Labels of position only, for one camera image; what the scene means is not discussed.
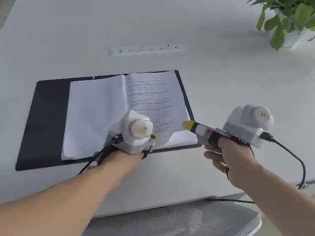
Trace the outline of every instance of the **white pot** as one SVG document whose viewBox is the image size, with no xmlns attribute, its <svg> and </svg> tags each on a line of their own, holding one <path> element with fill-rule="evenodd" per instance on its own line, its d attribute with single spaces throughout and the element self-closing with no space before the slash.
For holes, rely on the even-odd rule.
<svg viewBox="0 0 315 236">
<path fill-rule="evenodd" d="M 286 16 L 280 13 L 279 10 L 274 10 L 275 14 L 279 14 L 279 18 L 282 21 Z M 269 38 L 274 35 L 276 28 L 269 31 Z M 309 31 L 309 29 L 303 29 L 302 31 L 295 30 L 291 33 L 284 33 L 284 43 L 282 48 L 293 48 L 302 38 L 303 36 Z"/>
</svg>

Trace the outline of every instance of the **cable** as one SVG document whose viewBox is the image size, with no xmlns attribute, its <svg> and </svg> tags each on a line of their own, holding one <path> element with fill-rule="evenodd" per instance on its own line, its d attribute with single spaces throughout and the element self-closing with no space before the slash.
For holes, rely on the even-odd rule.
<svg viewBox="0 0 315 236">
<path fill-rule="evenodd" d="M 302 175 L 302 180 L 301 180 L 300 184 L 298 185 L 298 189 L 301 189 L 304 185 L 305 178 L 306 178 L 306 168 L 305 168 L 304 162 L 297 155 L 295 155 L 292 151 L 290 151 L 287 147 L 285 147 L 284 145 L 279 143 L 277 140 L 275 140 L 271 134 L 269 134 L 267 132 L 263 132 L 260 135 L 260 138 L 279 145 L 281 148 L 286 150 L 288 153 L 290 153 L 295 159 L 297 159 L 301 163 L 302 169 L 303 169 L 303 175 Z"/>
<path fill-rule="evenodd" d="M 286 150 L 288 153 L 290 153 L 295 159 L 297 159 L 301 165 L 302 165 L 302 169 L 303 169 L 303 175 L 302 175 L 302 180 L 301 182 L 297 185 L 298 189 L 301 189 L 304 185 L 305 182 L 305 178 L 306 178 L 306 167 L 304 162 L 297 156 L 295 155 L 292 151 L 290 151 L 287 147 L 285 147 L 283 144 L 279 143 L 277 140 L 274 139 L 274 137 L 267 132 L 263 132 L 260 135 L 260 138 L 266 141 L 269 141 L 271 143 L 275 143 L 278 146 L 280 146 L 281 148 L 283 148 L 284 150 Z M 255 204 L 255 202 L 252 201 L 244 201 L 244 200 L 235 200 L 235 199 L 223 199 L 223 198 L 216 198 L 216 199 L 206 199 L 206 201 L 218 201 L 218 202 L 237 202 L 237 203 L 249 203 L 249 204 Z"/>
<path fill-rule="evenodd" d="M 209 198 L 205 199 L 208 202 L 236 202 L 236 203 L 250 203 L 255 204 L 252 201 L 245 201 L 245 200 L 237 200 L 237 199 L 226 199 L 226 198 Z"/>
<path fill-rule="evenodd" d="M 79 174 L 82 174 L 91 165 L 91 163 L 94 162 L 100 155 L 102 155 L 102 153 L 106 149 L 108 149 L 112 144 L 119 144 L 123 140 L 124 140 L 124 137 L 122 134 L 118 134 L 115 137 L 113 137 L 112 140 L 109 143 L 107 143 L 101 151 L 99 151 L 96 155 L 91 157 L 91 160 L 82 168 L 82 170 L 79 172 Z"/>
<path fill-rule="evenodd" d="M 305 168 L 304 162 L 297 155 L 295 155 L 292 151 L 290 151 L 288 148 L 286 148 L 281 143 L 279 143 L 277 140 L 273 139 L 272 142 L 275 144 L 278 144 L 280 147 L 282 147 L 284 150 L 286 150 L 288 153 L 290 153 L 295 159 L 297 159 L 301 163 L 302 169 L 303 169 L 303 176 L 302 176 L 302 180 L 301 180 L 300 184 L 298 185 L 298 189 L 301 189 L 304 185 L 305 178 L 306 178 L 306 168 Z"/>
</svg>

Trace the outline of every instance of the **table surface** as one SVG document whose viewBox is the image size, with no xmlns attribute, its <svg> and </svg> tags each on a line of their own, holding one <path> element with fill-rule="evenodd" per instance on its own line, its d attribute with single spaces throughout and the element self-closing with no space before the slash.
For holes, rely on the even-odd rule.
<svg viewBox="0 0 315 236">
<path fill-rule="evenodd" d="M 15 171 L 36 82 L 129 72 L 178 69 L 196 120 L 212 127 L 240 104 L 268 107 L 271 132 L 315 179 L 315 46 L 274 51 L 255 29 L 259 13 L 234 0 L 17 0 L 0 33 L 0 203 L 73 177 L 84 165 Z M 108 55 L 110 46 L 167 42 L 186 51 Z M 287 181 L 300 180 L 299 163 L 279 147 L 266 143 L 255 154 Z M 142 161 L 95 216 L 239 192 L 203 148 L 170 151 Z"/>
</svg>

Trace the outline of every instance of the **gray chair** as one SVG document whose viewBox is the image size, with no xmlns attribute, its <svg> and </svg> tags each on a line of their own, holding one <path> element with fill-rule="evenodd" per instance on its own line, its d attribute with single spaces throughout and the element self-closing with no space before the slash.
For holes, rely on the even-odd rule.
<svg viewBox="0 0 315 236">
<path fill-rule="evenodd" d="M 252 236 L 260 226 L 254 210 L 196 201 L 94 219 L 83 236 Z"/>
</svg>

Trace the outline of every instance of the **power strip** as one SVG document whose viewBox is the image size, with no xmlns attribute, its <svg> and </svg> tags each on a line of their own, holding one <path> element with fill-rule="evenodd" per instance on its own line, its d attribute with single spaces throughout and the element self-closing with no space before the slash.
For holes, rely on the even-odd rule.
<svg viewBox="0 0 315 236">
<path fill-rule="evenodd" d="M 111 56 L 133 56 L 152 53 L 175 53 L 183 52 L 185 47 L 181 43 L 162 43 L 156 45 L 135 45 L 126 47 L 110 47 Z"/>
</svg>

